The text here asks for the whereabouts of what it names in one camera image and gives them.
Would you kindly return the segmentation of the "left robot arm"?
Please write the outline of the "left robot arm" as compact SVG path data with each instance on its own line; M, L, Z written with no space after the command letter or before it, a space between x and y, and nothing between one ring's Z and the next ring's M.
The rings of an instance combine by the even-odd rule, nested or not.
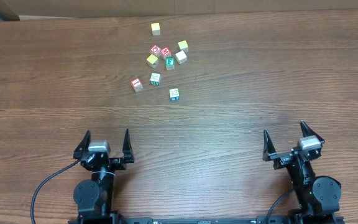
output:
M122 157L111 157L111 148L106 140L92 141L87 131L83 140L74 150L73 158L91 172L91 178L81 181L73 191L73 200L78 207L75 223L126 222L119 211L112 209L115 171L127 169L135 162L129 130L126 130L122 146Z

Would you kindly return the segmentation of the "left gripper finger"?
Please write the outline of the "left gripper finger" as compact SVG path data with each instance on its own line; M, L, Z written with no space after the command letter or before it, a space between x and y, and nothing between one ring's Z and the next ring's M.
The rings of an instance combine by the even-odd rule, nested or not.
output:
M125 163L134 163L134 153L131 146L130 134L129 130L126 129L126 133L124 136L124 141L122 145L122 153L124 155Z
M88 146L91 142L91 132L87 130L86 134L84 135L82 141L76 147L73 153L74 159L81 159L84 152L88 150Z

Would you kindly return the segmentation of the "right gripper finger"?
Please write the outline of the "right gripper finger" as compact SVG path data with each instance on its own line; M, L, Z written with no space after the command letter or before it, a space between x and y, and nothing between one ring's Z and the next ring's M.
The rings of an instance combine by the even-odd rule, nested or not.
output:
M263 161L271 161L272 157L276 156L277 152L273 145L272 139L268 133L268 131L264 130L264 150L263 150Z
M310 136L316 136L317 139L320 141L321 144L324 144L324 139L317 134L316 132L314 132L304 120L300 121L300 127L301 127L301 131L303 134L303 137L310 137Z

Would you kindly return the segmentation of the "white blue picture block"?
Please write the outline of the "white blue picture block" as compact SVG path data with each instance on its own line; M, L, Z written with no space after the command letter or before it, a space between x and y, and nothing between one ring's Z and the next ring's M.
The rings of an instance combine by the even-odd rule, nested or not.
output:
M170 89L169 94L171 101L178 101L180 99L179 90L177 88Z

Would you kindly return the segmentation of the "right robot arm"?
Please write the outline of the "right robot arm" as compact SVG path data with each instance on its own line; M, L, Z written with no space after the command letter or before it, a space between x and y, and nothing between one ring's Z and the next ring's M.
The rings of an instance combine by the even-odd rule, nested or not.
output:
M325 140L304 121L300 121L300 127L303 137L295 147L284 153L276 152L268 131L264 130L262 159L272 161L275 170L286 168L293 186L273 203L264 222L271 223L274 208L294 192L300 207L290 210L283 218L276 218L275 223L343 223L341 217L335 216L340 210L341 183L326 175L317 176L311 166L311 161L321 156Z

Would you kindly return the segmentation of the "red I block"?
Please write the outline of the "red I block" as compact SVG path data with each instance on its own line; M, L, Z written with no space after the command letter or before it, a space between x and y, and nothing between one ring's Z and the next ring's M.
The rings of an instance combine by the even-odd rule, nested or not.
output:
M136 91L136 92L141 91L144 88L143 84L139 78L135 78L135 79L131 80L131 85L132 85L134 91Z

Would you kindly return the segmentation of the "white green picture block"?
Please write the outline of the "white green picture block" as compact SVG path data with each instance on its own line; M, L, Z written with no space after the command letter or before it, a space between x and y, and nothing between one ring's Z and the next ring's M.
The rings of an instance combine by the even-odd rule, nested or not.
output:
M150 84L159 86L160 82L161 82L161 74L152 73L150 76Z

